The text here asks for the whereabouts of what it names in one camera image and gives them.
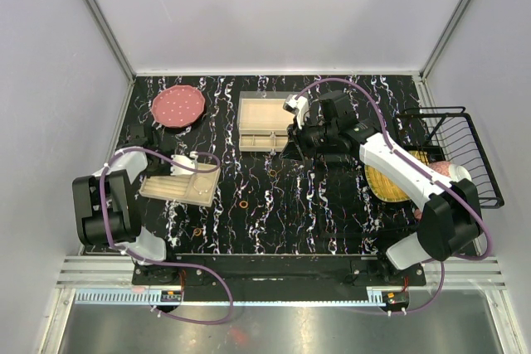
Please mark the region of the beige jewelry box with drawers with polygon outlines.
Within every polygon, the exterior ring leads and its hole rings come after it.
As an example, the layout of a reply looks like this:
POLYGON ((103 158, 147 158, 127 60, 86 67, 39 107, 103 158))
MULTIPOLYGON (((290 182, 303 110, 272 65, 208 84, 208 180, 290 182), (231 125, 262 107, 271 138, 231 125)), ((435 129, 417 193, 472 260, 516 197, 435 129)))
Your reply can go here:
POLYGON ((244 152, 281 153, 288 142, 287 127, 295 116, 283 109, 295 92, 244 91, 237 113, 239 149, 244 152))

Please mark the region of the beige jewelry tray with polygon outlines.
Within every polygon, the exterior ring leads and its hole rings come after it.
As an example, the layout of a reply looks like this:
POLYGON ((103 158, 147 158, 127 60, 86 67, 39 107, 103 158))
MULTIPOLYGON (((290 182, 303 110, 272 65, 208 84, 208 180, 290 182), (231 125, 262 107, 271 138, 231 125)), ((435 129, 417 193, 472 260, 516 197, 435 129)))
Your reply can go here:
POLYGON ((220 169, 215 172, 196 173, 191 176, 146 177, 139 189, 139 195, 163 201, 177 201, 182 204, 209 207, 217 189, 220 169))

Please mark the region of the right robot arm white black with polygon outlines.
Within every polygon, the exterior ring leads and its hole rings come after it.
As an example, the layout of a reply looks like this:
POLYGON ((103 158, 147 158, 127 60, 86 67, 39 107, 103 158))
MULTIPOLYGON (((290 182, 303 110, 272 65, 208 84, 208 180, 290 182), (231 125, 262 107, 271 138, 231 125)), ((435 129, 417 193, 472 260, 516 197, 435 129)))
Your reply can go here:
POLYGON ((309 121, 309 101, 289 95, 284 110, 294 119, 287 128, 282 154, 309 160, 320 154, 347 155, 380 172, 420 209, 417 230, 389 246, 377 263, 385 284, 403 279, 410 266, 429 259, 440 262, 457 254, 480 233, 477 189, 467 177, 452 179, 415 158, 369 120, 356 118, 347 94, 333 91, 318 99, 322 118, 309 121))

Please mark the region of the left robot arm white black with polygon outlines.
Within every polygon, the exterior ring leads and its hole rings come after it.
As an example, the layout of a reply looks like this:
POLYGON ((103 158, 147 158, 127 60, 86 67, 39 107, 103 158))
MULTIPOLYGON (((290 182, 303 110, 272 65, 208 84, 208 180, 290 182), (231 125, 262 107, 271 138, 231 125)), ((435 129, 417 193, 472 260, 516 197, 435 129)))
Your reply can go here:
POLYGON ((72 183, 76 232, 85 246, 109 247, 103 211, 114 247, 133 251, 141 259, 153 260, 150 274, 161 284, 170 284, 179 273, 176 260, 167 257, 163 239, 142 226, 135 184, 141 176, 168 174, 170 164, 144 152, 126 153, 113 162, 100 191, 101 171, 78 177, 72 183))

